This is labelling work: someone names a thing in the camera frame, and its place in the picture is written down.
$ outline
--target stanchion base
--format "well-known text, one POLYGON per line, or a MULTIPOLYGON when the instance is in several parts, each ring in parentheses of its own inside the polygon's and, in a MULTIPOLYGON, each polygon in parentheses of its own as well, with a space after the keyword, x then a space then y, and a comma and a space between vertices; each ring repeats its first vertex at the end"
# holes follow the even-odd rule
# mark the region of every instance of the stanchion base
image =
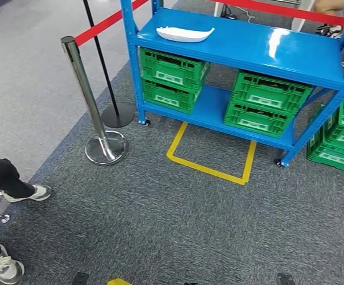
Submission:
POLYGON ((106 156, 97 135, 88 140, 85 154, 91 162, 106 166, 117 163, 126 152, 128 145, 122 134, 115 131, 105 131, 109 141, 112 156, 106 156))
POLYGON ((118 107, 119 116, 115 115, 115 111, 112 104, 102 113, 101 119, 105 126, 110 128, 121 128, 131 123, 134 118, 134 111, 131 106, 122 103, 117 103, 116 106, 118 107))

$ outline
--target person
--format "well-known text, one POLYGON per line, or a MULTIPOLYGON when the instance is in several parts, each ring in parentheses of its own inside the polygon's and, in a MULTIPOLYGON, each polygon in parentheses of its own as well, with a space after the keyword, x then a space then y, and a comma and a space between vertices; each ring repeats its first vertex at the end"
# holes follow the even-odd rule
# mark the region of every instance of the person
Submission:
MULTIPOLYGON (((316 0, 314 2, 314 11, 318 13, 336 16, 336 12, 341 10, 344 10, 344 0, 316 0)), ((343 27, 324 24, 317 30, 318 34, 322 36, 339 38, 342 34, 343 27)))
MULTIPOLYGON (((48 199, 51 190, 44 185, 30 185, 22 182, 15 166, 8 159, 0 159, 0 190, 8 202, 18 202, 26 199, 43 201, 48 199)), ((0 244, 0 282, 16 284, 24 274, 24 266, 20 261, 11 259, 0 244)))

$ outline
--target stanchion post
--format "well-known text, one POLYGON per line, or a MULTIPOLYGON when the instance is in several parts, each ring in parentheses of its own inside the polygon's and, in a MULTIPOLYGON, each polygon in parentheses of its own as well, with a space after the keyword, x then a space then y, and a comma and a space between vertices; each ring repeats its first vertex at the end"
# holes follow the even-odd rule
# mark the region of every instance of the stanchion post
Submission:
POLYGON ((63 37, 61 44, 70 61, 97 133, 88 140, 85 146, 86 156, 91 162, 97 165, 113 164, 122 158, 127 149, 125 137, 118 132, 104 129, 75 38, 72 36, 63 37))
MULTIPOLYGON (((94 22, 90 10, 89 3, 88 0, 83 1, 90 26, 94 26, 94 22)), ((94 37, 94 41, 95 46, 97 47, 97 51, 98 52, 98 56, 100 57, 100 61, 101 61, 102 69, 103 70, 105 79, 106 80, 107 88, 109 89, 112 102, 112 105, 109 105, 102 113, 102 121, 105 125, 110 128, 121 128, 123 126, 127 126, 131 123, 131 121, 134 118, 134 111, 131 106, 115 102, 114 91, 112 90, 110 79, 109 78, 109 73, 103 58, 103 54, 102 53, 101 45, 100 44, 97 36, 94 37)))

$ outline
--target dark gray carpet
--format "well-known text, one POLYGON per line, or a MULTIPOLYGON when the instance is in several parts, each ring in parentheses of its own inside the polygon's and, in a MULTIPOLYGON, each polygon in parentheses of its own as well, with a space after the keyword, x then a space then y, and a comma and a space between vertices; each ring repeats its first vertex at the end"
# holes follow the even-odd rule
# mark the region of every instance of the dark gray carpet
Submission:
MULTIPOLYGON (((256 20, 285 23, 263 17, 256 20)), ((130 78, 127 65, 113 80, 119 102, 134 104, 130 78)), ((232 69, 213 66, 207 81, 229 88, 234 78, 232 69)), ((304 110, 298 128, 314 109, 304 110)), ((169 161, 165 154, 180 122, 156 115, 149 115, 149 127, 121 129, 130 142, 125 159, 97 167, 84 156, 94 134, 84 118, 57 150, 62 155, 33 178, 52 186, 53 196, 15 204, 8 210, 12 220, 0 225, 0 242, 26 266, 20 284, 69 285, 82 271, 90 274, 89 285, 115 277, 273 285, 278 272, 298 285, 344 285, 344 172, 307 161, 305 150, 281 169, 273 164, 281 151, 259 144, 250 183, 240 186, 169 161)), ((237 175, 248 145, 189 126, 176 154, 237 175)))

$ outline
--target red barrier tape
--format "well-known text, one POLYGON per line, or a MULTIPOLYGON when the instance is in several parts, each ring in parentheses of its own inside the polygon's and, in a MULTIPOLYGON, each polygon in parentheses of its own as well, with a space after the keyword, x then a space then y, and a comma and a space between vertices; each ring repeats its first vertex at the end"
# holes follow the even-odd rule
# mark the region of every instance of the red barrier tape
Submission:
POLYGON ((344 26, 344 17, 324 15, 317 12, 305 11, 301 9, 284 7, 275 4, 262 3, 253 0, 212 0, 223 4, 239 6, 251 10, 262 11, 270 14, 277 14, 287 17, 306 19, 314 22, 327 23, 331 25, 344 26))
MULTIPOLYGON (((137 10, 137 8, 142 6, 143 4, 147 2, 148 0, 135 0, 132 3, 133 10, 137 10)), ((90 39, 93 39, 94 37, 98 35, 99 33, 104 31, 116 22, 119 21, 122 18, 122 11, 119 10, 115 12, 114 14, 106 18, 105 20, 100 21, 98 24, 93 26, 88 30, 84 31, 82 34, 76 37, 76 43, 77 46, 81 46, 83 43, 86 43, 90 39)))

